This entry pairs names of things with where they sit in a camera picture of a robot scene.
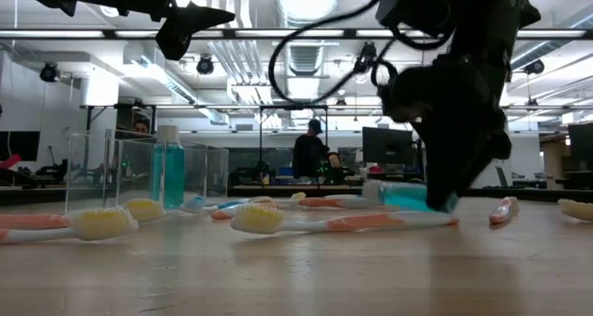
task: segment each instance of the black cable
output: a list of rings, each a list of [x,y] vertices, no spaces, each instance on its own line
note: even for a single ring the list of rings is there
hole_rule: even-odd
[[[334,86],[332,86],[332,88],[330,88],[330,90],[327,93],[325,93],[315,99],[312,99],[309,102],[303,103],[303,102],[298,102],[298,101],[295,101],[295,100],[289,98],[287,95],[285,95],[283,93],[283,91],[278,86],[278,82],[276,81],[276,76],[274,75],[274,68],[276,66],[276,61],[278,60],[278,56],[280,55],[280,53],[282,52],[284,47],[291,41],[295,40],[295,38],[297,38],[298,35],[300,35],[301,33],[307,32],[307,31],[315,29],[315,28],[319,28],[326,24],[335,23],[335,22],[342,21],[345,19],[355,18],[356,16],[362,15],[363,13],[369,11],[371,8],[373,8],[380,1],[381,0],[371,0],[367,4],[359,7],[358,9],[348,11],[347,13],[344,13],[342,15],[337,15],[337,16],[333,16],[333,17],[330,17],[327,19],[322,19],[322,20],[316,21],[314,23],[310,23],[310,24],[305,25],[304,27],[297,29],[294,32],[291,32],[290,34],[286,35],[274,49],[273,53],[270,56],[270,63],[268,64],[268,78],[270,80],[271,88],[274,90],[274,92],[278,96],[280,96],[280,98],[282,98],[284,101],[289,102],[294,105],[317,104],[317,103],[321,102],[322,100],[327,99],[331,95],[334,95],[338,91],[338,89],[340,89],[344,84],[346,84],[350,79],[352,79],[356,75],[356,72],[354,70],[351,70],[348,74],[346,74],[346,76],[344,76],[338,83],[336,83]],[[437,49],[438,47],[442,46],[443,44],[445,44],[448,41],[448,39],[450,38],[452,33],[453,33],[453,31],[446,33],[437,42],[416,43],[410,37],[408,37],[405,33],[401,33],[399,31],[397,31],[396,35],[394,36],[394,40],[387,43],[387,45],[384,47],[381,54],[384,56],[386,54],[387,50],[389,49],[389,47],[391,46],[391,44],[393,44],[395,42],[395,40],[399,40],[404,45],[407,45],[414,49],[423,50],[423,51],[434,50],[434,49]],[[376,84],[376,69],[378,68],[378,66],[387,67],[387,69],[389,70],[390,77],[397,76],[397,69],[393,65],[391,65],[389,62],[384,61],[382,57],[378,57],[374,61],[373,68],[372,68],[374,70],[374,75],[375,75],[375,76],[371,75],[373,85],[377,86],[377,84]]]

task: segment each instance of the clear acrylic box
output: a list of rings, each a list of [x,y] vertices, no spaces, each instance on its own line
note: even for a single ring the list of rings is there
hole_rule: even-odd
[[[123,205],[131,199],[162,200],[154,187],[154,136],[105,132],[74,133],[70,138],[70,169],[66,177],[66,211]],[[202,196],[219,201],[227,196],[228,151],[181,141],[184,149],[183,201]]]

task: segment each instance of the man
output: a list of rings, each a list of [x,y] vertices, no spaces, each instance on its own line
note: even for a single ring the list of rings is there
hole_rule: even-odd
[[[149,134],[150,133],[150,122],[144,118],[137,120],[133,124],[133,131],[136,133]]]
[[[295,178],[317,177],[317,169],[325,157],[325,146],[317,135],[322,133],[318,120],[309,121],[307,133],[299,136],[293,150],[293,176]]]

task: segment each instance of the black shirt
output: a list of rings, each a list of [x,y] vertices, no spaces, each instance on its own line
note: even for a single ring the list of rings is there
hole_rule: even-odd
[[[325,147],[317,136],[303,134],[295,141],[293,150],[293,176],[316,177]]]

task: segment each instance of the wooden table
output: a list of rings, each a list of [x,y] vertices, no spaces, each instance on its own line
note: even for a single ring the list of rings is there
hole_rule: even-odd
[[[593,224],[523,202],[518,218],[492,230],[487,215],[497,203],[463,199],[459,227],[416,231],[265,236],[183,214],[102,243],[0,246],[0,309],[6,316],[591,315]]]

